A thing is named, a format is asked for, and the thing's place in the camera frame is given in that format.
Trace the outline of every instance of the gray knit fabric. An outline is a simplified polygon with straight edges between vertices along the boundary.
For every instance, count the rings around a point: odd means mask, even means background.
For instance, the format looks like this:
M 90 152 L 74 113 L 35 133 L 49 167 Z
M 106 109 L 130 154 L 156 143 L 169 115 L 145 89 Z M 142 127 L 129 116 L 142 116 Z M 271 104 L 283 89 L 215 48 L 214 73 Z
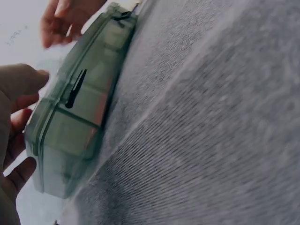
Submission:
M 149 0 L 59 223 L 298 225 L 299 148 L 299 0 Z

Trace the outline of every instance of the storage box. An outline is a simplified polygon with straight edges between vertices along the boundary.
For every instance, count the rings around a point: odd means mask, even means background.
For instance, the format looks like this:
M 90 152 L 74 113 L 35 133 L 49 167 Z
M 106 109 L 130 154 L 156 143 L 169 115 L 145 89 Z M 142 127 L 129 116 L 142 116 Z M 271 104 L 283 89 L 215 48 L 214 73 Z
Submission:
M 137 16 L 112 3 L 66 56 L 25 129 L 39 192 L 67 198 L 97 159 Z

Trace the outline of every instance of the gray fabric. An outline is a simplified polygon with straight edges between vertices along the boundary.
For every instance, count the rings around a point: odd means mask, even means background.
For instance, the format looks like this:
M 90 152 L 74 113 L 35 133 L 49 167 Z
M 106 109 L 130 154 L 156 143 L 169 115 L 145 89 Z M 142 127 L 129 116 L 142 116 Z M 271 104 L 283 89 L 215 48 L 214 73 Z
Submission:
M 60 225 L 300 223 L 300 2 L 152 0 Z

